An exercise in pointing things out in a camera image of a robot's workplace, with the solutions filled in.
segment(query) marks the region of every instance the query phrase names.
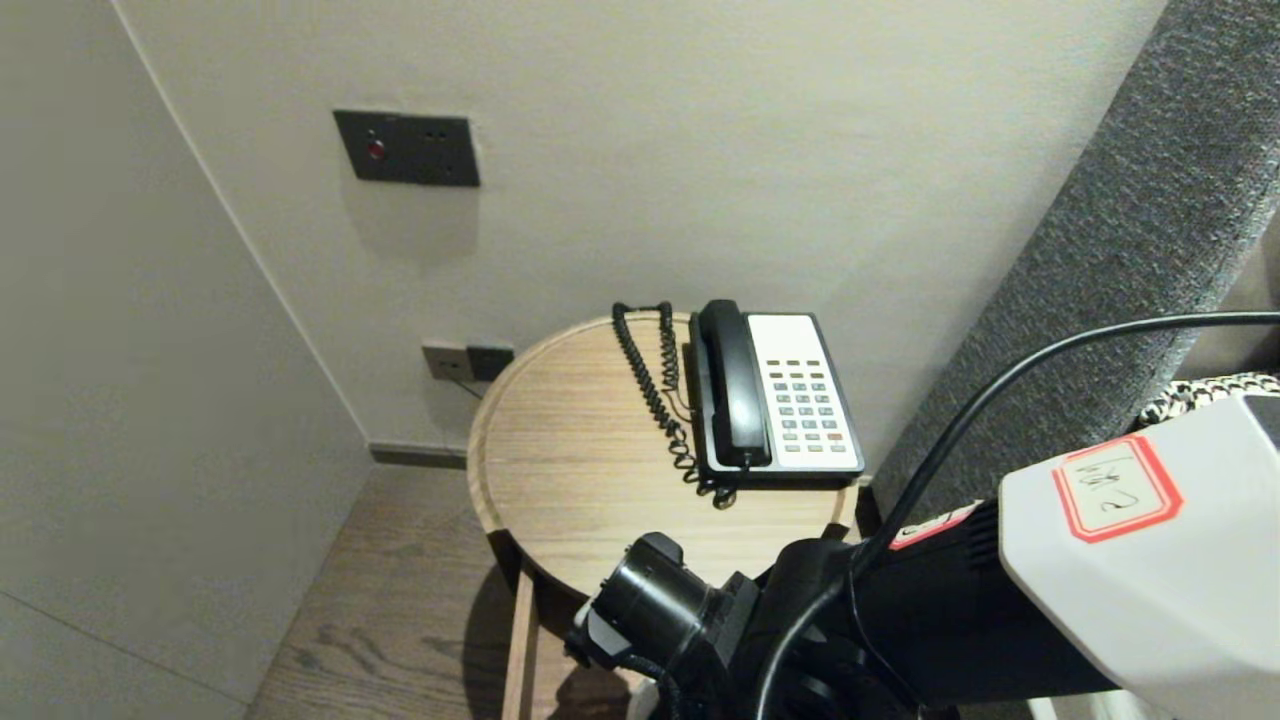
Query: black cord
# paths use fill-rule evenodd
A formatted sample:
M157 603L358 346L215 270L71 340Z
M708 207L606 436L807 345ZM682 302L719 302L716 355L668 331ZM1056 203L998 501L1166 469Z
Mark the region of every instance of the black cord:
M636 347L635 338L631 337L631 328L627 327L627 313L637 310L658 311L658 331L662 337L662 389L653 382L649 368L644 363L640 348ZM622 302L613 304L613 333L618 336L618 345L622 354L631 364L631 374L635 375L640 386L640 393L653 419L666 433L668 443L667 452L675 457L672 465L684 471L682 479L686 483L698 483L698 495L714 492L712 505L718 510L726 510L737 500L736 487L719 483L713 478L704 478L698 473L698 459L692 448L689 447L689 433L678 420L671 416L667 404L662 396L680 392L680 356L676 348L676 324L671 310L671 302L659 302L652 307L630 307Z
M667 701L667 717L668 720L680 720L684 711L685 693L680 689L680 684L675 678L668 674L662 665L649 660L648 657L641 657L636 653L625 655L618 660L618 667L625 667L627 670L635 670L641 675L653 678L658 683L658 691L662 693L663 698Z
M484 400L483 395L480 395L479 392L476 392L476 391L471 389L470 387L462 384L462 380L456 380L453 378L449 378L449 382L452 382L453 384L456 384L456 386L461 387L462 389L467 391L472 397L476 397L479 400Z
M801 633L804 633L813 619L824 607L827 607L827 605L840 597L840 593L846 587L846 583L849 588L852 588L863 574L876 562L876 560L878 560L879 556L888 550L893 537L902 529L906 518L920 501L920 497L924 495L925 488L928 488L929 482L934 475L937 475L942 462L959 443L964 432L973 424L974 418L977 418L978 414L996 398L996 396L1004 392L1006 387L1012 384L1014 380L1020 378L1036 365L1039 365L1044 360L1048 360L1062 351L1098 340L1153 331L1210 328L1221 325L1277 324L1280 324L1280 313L1277 311L1196 313L1189 315L1170 315L1167 318L1149 318L1146 320L1133 320L1115 325L1106 325L1074 334L1052 345L1047 345L1009 365L1005 372L996 377L996 379L987 383L986 387L970 397L964 407L961 407L960 411L951 419L946 429L942 430L942 434L938 436L938 439L933 443L928 455L924 456L924 460L915 469L911 479L908 480L902 495L893 505L893 510L890 511L888 516L884 519L884 524L881 525L879 530L877 530L870 539L861 544L859 551L850 560L849 573L836 580L832 580L832 583L829 583L823 592L814 596L814 598L810 600L800 614L796 615L796 618L787 625L787 629L778 635L778 639L774 641L773 647L769 650L769 655L764 661L763 670L760 671L760 683L756 692L755 708L751 716L755 720L767 720L769 707L773 702L773 692L777 685L777 676L781 671L782 661L786 659L787 653L790 653Z

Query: gray upholstered headboard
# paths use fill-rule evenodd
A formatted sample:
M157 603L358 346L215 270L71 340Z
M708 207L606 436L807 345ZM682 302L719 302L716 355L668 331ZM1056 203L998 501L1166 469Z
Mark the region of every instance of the gray upholstered headboard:
M956 409L1016 357L1093 325L1212 310L1276 209L1280 3L1172 0L1057 199L876 473L891 506ZM916 518L1125 432L1193 334L1051 360L969 430Z

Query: wall outlet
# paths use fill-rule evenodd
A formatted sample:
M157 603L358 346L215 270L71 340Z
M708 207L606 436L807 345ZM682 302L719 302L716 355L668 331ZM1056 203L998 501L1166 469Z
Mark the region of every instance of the wall outlet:
M334 110L360 179L480 187L466 118Z
M471 374L475 379L492 383L516 359L516 352L509 347L468 345L467 357L471 360Z
M431 370L431 377L438 380L466 383L476 379L466 347L424 345L422 357L426 357L426 366Z

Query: baseboard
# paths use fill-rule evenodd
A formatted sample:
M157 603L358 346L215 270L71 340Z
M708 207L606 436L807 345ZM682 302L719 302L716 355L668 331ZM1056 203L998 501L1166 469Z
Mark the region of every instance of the baseboard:
M374 462L383 465L412 465L415 468L448 468L465 470L467 454L452 447L431 447L403 442L370 442L369 454Z

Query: label sticker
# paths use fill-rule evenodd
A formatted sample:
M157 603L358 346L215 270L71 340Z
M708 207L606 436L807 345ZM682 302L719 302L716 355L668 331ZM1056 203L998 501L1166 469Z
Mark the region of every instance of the label sticker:
M979 505L982 505L982 501L975 500L970 505L965 505L964 507L957 507L951 512L945 512L942 515L938 515L937 518L933 518L932 520L925 520L919 525L908 525L897 532L897 537L893 538L893 542L888 543L888 548L902 550L904 547L915 544L924 538L931 538L941 533L942 530L954 528L955 525L963 523L965 518L973 515L973 511Z
M1151 443L1128 436L1068 455L1053 470L1071 534L1102 542L1171 520L1183 496Z

